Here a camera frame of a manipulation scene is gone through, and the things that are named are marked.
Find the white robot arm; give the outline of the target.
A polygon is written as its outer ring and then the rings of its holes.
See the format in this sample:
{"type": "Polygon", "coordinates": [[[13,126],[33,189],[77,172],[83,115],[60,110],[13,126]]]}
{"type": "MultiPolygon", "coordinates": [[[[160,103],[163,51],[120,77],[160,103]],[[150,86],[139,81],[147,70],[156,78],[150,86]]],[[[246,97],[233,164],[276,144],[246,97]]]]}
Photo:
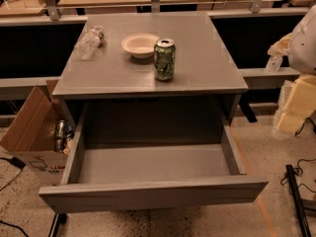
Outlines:
{"type": "Polygon", "coordinates": [[[302,74],[316,74],[316,5],[313,5],[290,34],[268,49],[266,68],[279,71],[286,56],[292,69],[302,74]]]}

